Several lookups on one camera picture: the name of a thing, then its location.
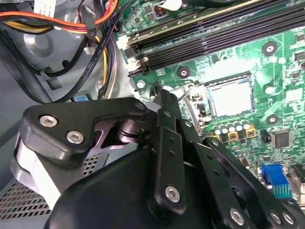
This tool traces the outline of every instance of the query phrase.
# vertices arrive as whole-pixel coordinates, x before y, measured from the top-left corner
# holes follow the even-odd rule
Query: blue connector
[[[267,185],[272,186],[272,193],[276,198],[292,197],[290,183],[283,173],[281,164],[262,166],[262,176]]]

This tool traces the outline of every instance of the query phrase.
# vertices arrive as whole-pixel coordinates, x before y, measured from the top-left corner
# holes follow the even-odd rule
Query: integrated circuit chip
[[[147,19],[149,21],[153,21],[154,20],[154,14],[153,13],[147,14],[146,16],[147,16]]]
[[[305,52],[295,53],[295,61],[300,61],[305,59]]]
[[[290,131],[281,130],[274,132],[272,135],[272,146],[274,148],[282,148],[290,146]]]
[[[146,13],[151,13],[153,10],[152,10],[152,7],[151,6],[145,6],[145,12]]]
[[[296,41],[300,42],[300,41],[304,41],[305,40],[305,35],[298,35],[296,37]]]

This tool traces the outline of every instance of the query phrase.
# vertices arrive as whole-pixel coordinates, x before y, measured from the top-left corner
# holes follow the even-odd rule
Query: cable clip
[[[95,16],[90,13],[86,6],[81,6],[81,19],[86,24],[87,36],[96,36]]]

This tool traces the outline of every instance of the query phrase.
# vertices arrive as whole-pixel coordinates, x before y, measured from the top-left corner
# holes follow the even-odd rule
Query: capacitor
[[[241,162],[242,162],[243,166],[244,166],[246,169],[251,168],[250,163],[249,163],[249,161],[247,160],[247,158],[241,159]]]
[[[239,122],[235,122],[234,126],[235,126],[235,129],[237,131],[242,131],[243,130],[243,126]]]
[[[223,133],[224,135],[225,135],[226,133],[228,133],[228,128],[227,128],[225,125],[221,125],[221,126],[220,126],[220,129],[221,129],[221,133]]]
[[[232,124],[228,124],[227,127],[228,127],[230,133],[235,131],[235,127]]]
[[[236,156],[241,156],[243,154],[239,146],[233,146],[232,150]]]
[[[242,121],[242,126],[244,130],[250,129],[250,124],[247,121]]]
[[[215,135],[220,135],[221,134],[221,131],[218,127],[215,126],[213,130],[214,130]]]

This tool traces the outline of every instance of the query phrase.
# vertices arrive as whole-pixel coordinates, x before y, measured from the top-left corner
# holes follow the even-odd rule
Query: black ram slot
[[[147,58],[149,59],[150,63],[153,63],[155,60],[162,61],[162,58],[164,57],[170,58],[173,55],[185,52],[185,50],[190,51],[194,48],[198,48],[200,44],[204,45],[204,43],[206,43],[207,45],[211,45],[213,43],[221,43],[227,39],[234,39],[234,37],[240,37],[245,33],[260,30],[264,27],[271,27],[274,24],[297,18],[302,15],[305,15],[303,7],[299,8],[299,12],[297,13],[296,9],[284,10],[280,13],[277,13],[276,15],[270,15],[268,17],[268,21],[266,21],[265,18],[256,19],[251,22],[232,27],[230,29],[225,29],[223,31],[207,35],[203,38],[199,38],[191,42],[149,54],[147,55]]]
[[[251,42],[253,40],[257,40],[259,38],[265,37],[265,36],[271,36],[280,32],[284,32],[286,30],[290,30],[290,29],[294,29],[300,26],[304,26],[304,18],[302,18],[299,21],[293,21],[291,24],[286,25],[285,27],[279,27],[277,30],[266,30],[263,32],[260,32],[258,34],[255,34],[253,36],[250,36],[252,34],[249,34],[249,36],[247,37],[241,37],[238,40],[232,41],[232,42],[228,42],[228,43],[222,43],[222,44],[218,44],[217,46],[214,47],[206,47],[206,46],[202,46],[199,47],[198,49],[195,50],[195,52],[188,52],[188,53],[182,53],[179,54],[177,56],[175,56],[175,58],[170,58],[170,59],[165,59],[163,60],[161,63],[157,64],[157,63],[147,63],[149,65],[149,70],[156,70],[159,68],[163,68],[169,65],[173,65],[179,62],[183,62],[183,61],[188,61],[191,59],[194,59],[196,57],[200,57],[200,56],[205,56],[205,55],[209,55],[213,52],[217,52],[223,49],[227,49],[230,47],[234,47],[236,45],[245,43],[245,42]]]
[[[254,3],[247,7],[233,10],[233,11],[230,11],[230,12],[227,12],[224,14],[216,15],[216,16],[210,17],[208,19],[183,26],[182,28],[175,29],[173,31],[168,31],[168,32],[162,33],[158,36],[147,38],[132,46],[134,47],[134,49],[139,49],[139,50],[145,49],[145,48],[148,48],[148,47],[151,47],[151,46],[163,43],[163,42],[168,42],[170,40],[175,40],[175,39],[181,38],[183,36],[189,36],[196,32],[204,31],[207,28],[210,28],[217,24],[220,24],[220,23],[223,23],[226,21],[231,21],[234,19],[238,19],[239,17],[245,16],[245,15],[248,15],[248,14],[251,14],[254,12],[271,9],[271,8],[279,6],[285,2],[287,2],[287,0],[260,1],[258,3]]]
[[[208,44],[208,42],[206,44],[202,43],[202,45],[198,46],[196,49],[179,53],[174,57],[170,55],[170,58],[164,58],[163,60],[158,60],[155,62],[150,62],[148,60],[147,65],[149,66],[150,70],[155,70],[178,62],[190,60],[195,57],[204,56],[216,51],[234,47],[245,42],[254,41],[262,37],[271,36],[300,26],[304,26],[304,15],[301,15],[297,18],[293,17],[292,19],[282,21],[272,26],[271,28],[261,28],[259,30],[251,31],[245,33],[245,35],[237,36],[235,38],[229,37],[228,39],[222,40],[221,42],[216,42],[212,44]]]

